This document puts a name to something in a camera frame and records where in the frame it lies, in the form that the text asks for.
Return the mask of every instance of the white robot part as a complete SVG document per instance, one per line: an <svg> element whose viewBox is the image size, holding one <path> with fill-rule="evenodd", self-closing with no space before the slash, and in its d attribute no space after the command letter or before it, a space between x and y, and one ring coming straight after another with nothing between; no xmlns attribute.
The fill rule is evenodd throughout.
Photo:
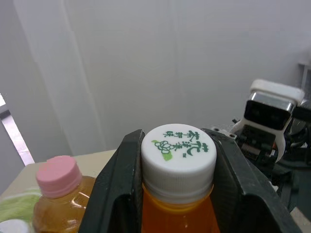
<svg viewBox="0 0 311 233"><path fill-rule="evenodd" d="M245 125L249 125L259 130L274 134L276 136L275 144L278 150L276 161L278 161L282 158L285 152L286 144L284 132L292 119L292 113L295 107L301 105L303 101L304 91L284 84L274 83L266 80L255 80L251 85L250 92L251 95L249 101L267 106L268 108L276 109L274 116L271 116L271 119L280 118L282 124L280 124L279 128L275 127L272 122L267 124L266 122L269 120L269 118L267 118L266 122L263 123L263 121L260 120L262 117L260 113L258 113L257 118L255 117L256 114L254 114L252 117L248 117L248 119L246 119L246 107L243 118L233 126L231 132L237 133L242 131ZM285 112L288 117L279 117L277 115L278 110Z"/></svg>

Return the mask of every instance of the green logo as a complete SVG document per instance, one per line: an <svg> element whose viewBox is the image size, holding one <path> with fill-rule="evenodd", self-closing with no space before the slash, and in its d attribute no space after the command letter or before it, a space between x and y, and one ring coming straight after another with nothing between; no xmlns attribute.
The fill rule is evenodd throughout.
<svg viewBox="0 0 311 233"><path fill-rule="evenodd" d="M184 138L183 141L177 142L175 144L170 144L168 141L157 141L153 140L152 142L155 144L155 146L158 148L158 150L161 151L163 159L165 161L169 161L173 158L172 150L177 151L180 149L187 149L186 153L183 153L183 158L187 157L187 154L190 156L193 156L192 150L200 152L208 152L208 146L206 143L202 143L199 141L200 135L198 132L193 132L189 130L188 133L182 133L182 132L173 132L173 131L166 131L164 134L164 137L178 137L178 138Z"/></svg>

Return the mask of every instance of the white wall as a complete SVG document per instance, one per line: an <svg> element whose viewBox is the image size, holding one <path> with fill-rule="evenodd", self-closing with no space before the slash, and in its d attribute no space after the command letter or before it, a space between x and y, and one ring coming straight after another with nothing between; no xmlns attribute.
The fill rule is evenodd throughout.
<svg viewBox="0 0 311 233"><path fill-rule="evenodd" d="M228 125L254 79L299 86L311 45L309 0L14 3L73 154L138 128Z"/></svg>
<svg viewBox="0 0 311 233"><path fill-rule="evenodd" d="M24 167L4 125L0 122L0 195Z"/></svg>
<svg viewBox="0 0 311 233"><path fill-rule="evenodd" d="M0 31L0 93L34 161L72 154L11 0L0 1Z"/></svg>
<svg viewBox="0 0 311 233"><path fill-rule="evenodd" d="M254 79L299 85L311 1L67 0L109 148L165 123L228 125Z"/></svg>

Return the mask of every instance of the bottle neck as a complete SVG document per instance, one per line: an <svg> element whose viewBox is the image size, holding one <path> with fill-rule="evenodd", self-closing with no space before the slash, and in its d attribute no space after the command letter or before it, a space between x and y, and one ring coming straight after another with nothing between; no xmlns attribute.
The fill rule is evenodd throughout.
<svg viewBox="0 0 311 233"><path fill-rule="evenodd" d="M209 197L210 193L213 190L213 187L212 187L211 191L205 197L203 197L203 198L201 198L195 202L186 203L186 204L172 204L172 203L160 201L159 199L152 196L144 184L142 185L142 187L144 190L144 195L147 198L149 198L149 200L153 203L153 205L156 208L159 208L159 209L164 210L166 212L175 213L175 214L186 213L186 212L190 212L190 211L194 210L195 208L197 208L202 202L204 202Z"/></svg>

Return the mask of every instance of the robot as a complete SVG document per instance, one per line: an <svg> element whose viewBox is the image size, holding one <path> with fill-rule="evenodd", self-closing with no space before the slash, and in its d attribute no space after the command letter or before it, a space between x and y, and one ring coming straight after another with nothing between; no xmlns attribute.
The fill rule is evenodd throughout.
<svg viewBox="0 0 311 233"><path fill-rule="evenodd" d="M304 94L295 87L255 80L244 115L240 121L233 120L229 134L244 156L277 186L289 210L298 192L294 169L302 165L297 166L297 160L311 168L311 110Z"/></svg>

